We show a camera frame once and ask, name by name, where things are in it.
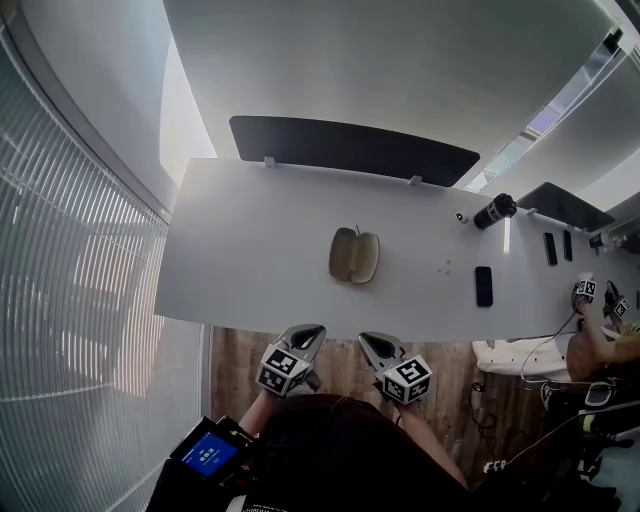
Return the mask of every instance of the smartphone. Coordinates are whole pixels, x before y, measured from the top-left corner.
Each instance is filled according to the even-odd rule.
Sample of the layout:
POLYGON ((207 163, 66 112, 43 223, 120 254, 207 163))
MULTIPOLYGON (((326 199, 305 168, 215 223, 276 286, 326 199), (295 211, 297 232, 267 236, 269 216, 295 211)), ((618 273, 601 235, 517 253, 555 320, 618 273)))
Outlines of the smartphone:
POLYGON ((480 308, 493 306, 493 282, 490 267, 476 267, 476 304, 480 308))
POLYGON ((551 233, 544 234, 544 247, 547 250, 547 262, 550 267, 558 264, 558 255, 556 254, 556 243, 553 241, 551 233))
POLYGON ((571 233, 566 229, 562 232, 562 241, 564 247, 564 259, 573 261, 573 250, 571 249, 571 233))

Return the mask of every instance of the window blinds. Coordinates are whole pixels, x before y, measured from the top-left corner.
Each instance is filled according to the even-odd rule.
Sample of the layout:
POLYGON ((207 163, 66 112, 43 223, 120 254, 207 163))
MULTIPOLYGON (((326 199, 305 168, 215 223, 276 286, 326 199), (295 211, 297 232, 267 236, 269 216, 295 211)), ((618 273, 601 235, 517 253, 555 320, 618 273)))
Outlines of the window blinds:
POLYGON ((144 510, 200 415, 200 326, 153 314, 167 225, 0 49, 0 509, 144 510))

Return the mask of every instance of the marker cube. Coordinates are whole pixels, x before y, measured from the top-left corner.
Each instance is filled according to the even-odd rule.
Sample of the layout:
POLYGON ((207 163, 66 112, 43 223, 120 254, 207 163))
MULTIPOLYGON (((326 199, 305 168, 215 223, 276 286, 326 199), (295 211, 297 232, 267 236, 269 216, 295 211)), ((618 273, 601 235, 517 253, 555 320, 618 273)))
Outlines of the marker cube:
POLYGON ((614 313, 618 316, 618 318, 622 318, 624 314, 631 309, 627 299, 620 299, 616 306, 613 308, 614 313))
POLYGON ((389 398, 409 404, 423 396, 429 389, 433 372, 422 356, 414 356, 388 370, 378 372, 382 392, 389 398))
POLYGON ((593 297, 596 295, 596 282, 588 279, 581 279, 578 281, 578 289, 576 294, 584 295, 589 302, 593 301, 593 297))
POLYGON ((278 396, 285 396, 304 382, 313 364, 298 359, 281 347, 280 343, 267 347, 260 361, 256 382, 278 396))

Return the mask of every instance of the person's arm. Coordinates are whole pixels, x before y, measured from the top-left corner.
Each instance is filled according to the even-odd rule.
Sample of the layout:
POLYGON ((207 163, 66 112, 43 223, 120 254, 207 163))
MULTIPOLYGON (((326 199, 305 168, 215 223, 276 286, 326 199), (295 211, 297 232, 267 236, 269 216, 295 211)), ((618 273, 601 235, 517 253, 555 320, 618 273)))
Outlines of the person's arm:
POLYGON ((442 469, 460 482, 466 489, 467 482, 464 479, 462 471, 460 471, 443 446, 438 442, 435 434, 420 415, 420 411, 418 411, 415 403, 409 405, 396 403, 394 405, 402 417, 402 428, 413 442, 422 448, 442 469))
POLYGON ((586 300, 582 301, 578 306, 578 312, 582 315, 582 318, 584 318, 587 335, 598 361, 601 363, 615 362, 614 344, 608 342, 604 333, 600 330, 600 324, 596 320, 591 303, 586 300))
POLYGON ((614 363, 622 364, 640 359, 640 335, 638 333, 620 336, 612 345, 614 363))
POLYGON ((275 410, 277 401, 278 397, 273 393, 269 393, 266 389, 260 391, 258 398, 240 420, 242 429, 252 436, 262 432, 275 410))

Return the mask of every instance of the camera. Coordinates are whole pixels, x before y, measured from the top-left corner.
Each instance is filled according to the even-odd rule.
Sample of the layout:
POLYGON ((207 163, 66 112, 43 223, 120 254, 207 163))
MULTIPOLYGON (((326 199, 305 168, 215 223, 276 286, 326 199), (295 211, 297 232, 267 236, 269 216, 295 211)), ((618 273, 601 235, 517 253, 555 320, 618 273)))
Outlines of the camera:
POLYGON ((469 222, 469 215, 467 215, 467 212, 464 212, 462 210, 458 210, 456 212, 456 220, 460 224, 466 224, 467 222, 469 222))

